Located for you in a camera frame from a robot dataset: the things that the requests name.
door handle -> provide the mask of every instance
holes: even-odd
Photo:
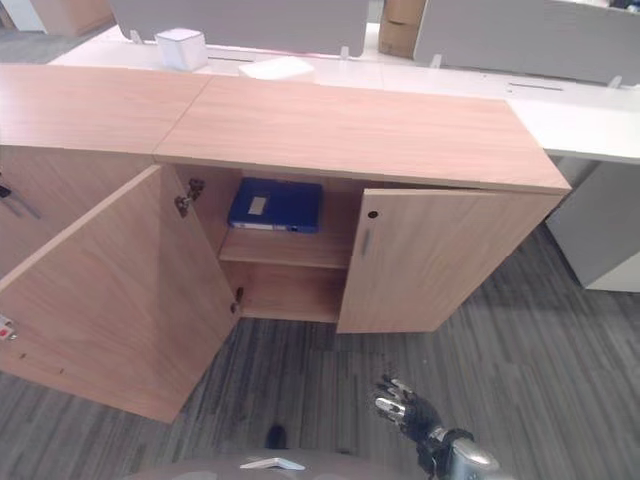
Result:
[[[360,251],[362,258],[364,258],[367,250],[369,250],[369,243],[371,243],[371,230],[367,228],[364,232],[364,238],[362,239],[362,250]]]
[[[19,195],[18,192],[16,192],[15,190],[11,190],[9,187],[0,185],[0,200],[17,217],[22,217],[20,210],[16,206],[21,205],[22,208],[29,212],[29,214],[33,218],[37,220],[40,220],[42,218],[40,212],[29,205],[29,203],[24,198],[22,198],[22,196]]]

sticker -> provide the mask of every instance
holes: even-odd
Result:
[[[249,215],[262,215],[267,204],[267,197],[253,197],[249,207]]]
[[[264,223],[240,223],[234,222],[236,228],[253,228],[256,230],[274,230],[273,225],[265,225]]]

cabinet door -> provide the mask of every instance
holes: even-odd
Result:
[[[338,332],[435,330],[560,198],[365,190]]]
[[[0,369],[170,422],[237,320],[171,166],[152,166],[0,280]]]
[[[0,147],[0,278],[153,163],[150,155]]]

gray partition panel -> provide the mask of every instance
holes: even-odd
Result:
[[[640,14],[557,0],[428,0],[414,59],[640,83]]]
[[[362,55],[368,0],[110,0],[122,33],[143,40],[171,28],[205,34],[210,45]]]

open cabinet door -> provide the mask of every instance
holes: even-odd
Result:
[[[151,166],[0,280],[0,369],[171,422],[237,320],[171,166]]]
[[[435,330],[560,198],[365,190],[338,332]]]

